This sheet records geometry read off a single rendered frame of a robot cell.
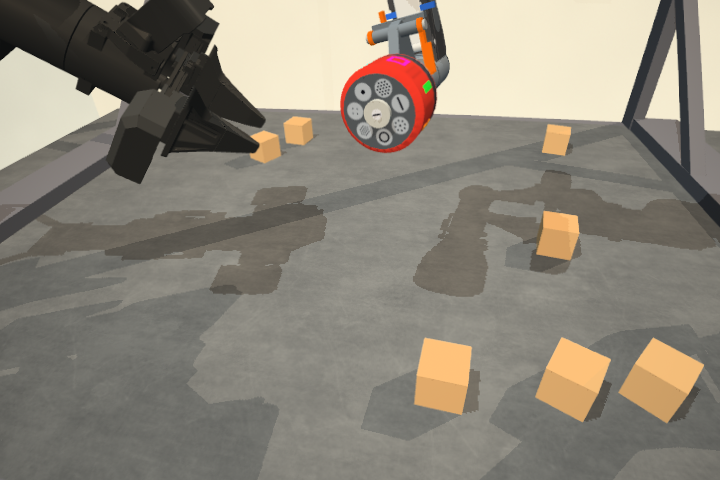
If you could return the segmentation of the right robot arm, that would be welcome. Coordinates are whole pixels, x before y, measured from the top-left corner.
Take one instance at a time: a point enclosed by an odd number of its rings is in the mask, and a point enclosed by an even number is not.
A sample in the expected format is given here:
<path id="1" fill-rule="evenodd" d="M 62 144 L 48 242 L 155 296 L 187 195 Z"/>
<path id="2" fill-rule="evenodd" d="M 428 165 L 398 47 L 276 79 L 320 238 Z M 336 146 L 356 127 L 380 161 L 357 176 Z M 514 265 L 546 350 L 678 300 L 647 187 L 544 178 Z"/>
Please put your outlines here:
<path id="1" fill-rule="evenodd" d="M 153 51 L 159 54 L 179 43 L 205 21 L 214 5 L 210 0 L 146 3 L 137 10 L 121 2 L 116 9 L 125 19 L 117 22 L 105 15 L 99 25 L 126 57 L 155 76 L 164 58 Z M 0 0 L 0 61 L 17 47 L 65 71 L 72 36 L 92 6 L 88 0 Z"/>

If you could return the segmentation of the orange cube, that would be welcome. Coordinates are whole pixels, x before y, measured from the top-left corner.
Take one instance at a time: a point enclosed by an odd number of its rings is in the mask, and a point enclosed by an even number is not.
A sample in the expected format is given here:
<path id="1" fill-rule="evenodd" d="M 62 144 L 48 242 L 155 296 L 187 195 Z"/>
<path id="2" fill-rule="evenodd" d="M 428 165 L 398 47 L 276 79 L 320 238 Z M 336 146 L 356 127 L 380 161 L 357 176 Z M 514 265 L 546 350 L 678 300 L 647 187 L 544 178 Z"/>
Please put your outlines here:
<path id="1" fill-rule="evenodd" d="M 425 338 L 414 404 L 462 415 L 470 358 L 469 346 Z"/>
<path id="2" fill-rule="evenodd" d="M 305 145 L 313 138 L 312 120 L 293 117 L 284 123 L 286 143 Z"/>
<path id="3" fill-rule="evenodd" d="M 536 254 L 571 260 L 578 236 L 577 216 L 544 211 L 537 234 Z"/>
<path id="4" fill-rule="evenodd" d="M 609 363 L 609 358 L 561 338 L 535 397 L 583 422 Z"/>
<path id="5" fill-rule="evenodd" d="M 565 156 L 570 133 L 571 127 L 548 124 L 542 153 Z"/>
<path id="6" fill-rule="evenodd" d="M 252 159 L 266 163 L 281 156 L 278 135 L 262 131 L 251 137 L 260 143 L 257 152 L 250 153 Z"/>
<path id="7" fill-rule="evenodd" d="M 653 338 L 618 393 L 668 423 L 703 367 L 704 364 Z"/>

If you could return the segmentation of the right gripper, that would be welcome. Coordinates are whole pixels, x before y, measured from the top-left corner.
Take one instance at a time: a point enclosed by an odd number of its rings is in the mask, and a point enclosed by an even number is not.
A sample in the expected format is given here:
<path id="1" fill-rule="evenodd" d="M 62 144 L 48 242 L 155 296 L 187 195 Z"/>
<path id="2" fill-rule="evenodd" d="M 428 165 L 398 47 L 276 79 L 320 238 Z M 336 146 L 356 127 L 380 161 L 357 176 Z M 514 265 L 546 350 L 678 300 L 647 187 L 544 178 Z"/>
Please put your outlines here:
<path id="1" fill-rule="evenodd" d="M 256 153 L 259 142 L 223 119 L 257 128 L 266 121 L 223 73 L 217 46 L 205 54 L 220 23 L 206 15 L 179 44 L 173 42 L 159 54 L 153 51 L 164 58 L 153 76 L 126 57 L 99 25 L 105 15 L 121 22 L 124 14 L 116 8 L 107 12 L 95 5 L 85 13 L 64 65 L 78 78 L 76 90 L 89 96 L 97 87 L 129 103 L 106 158 L 113 171 L 141 184 L 159 142 L 166 144 L 163 157 L 175 152 Z"/>

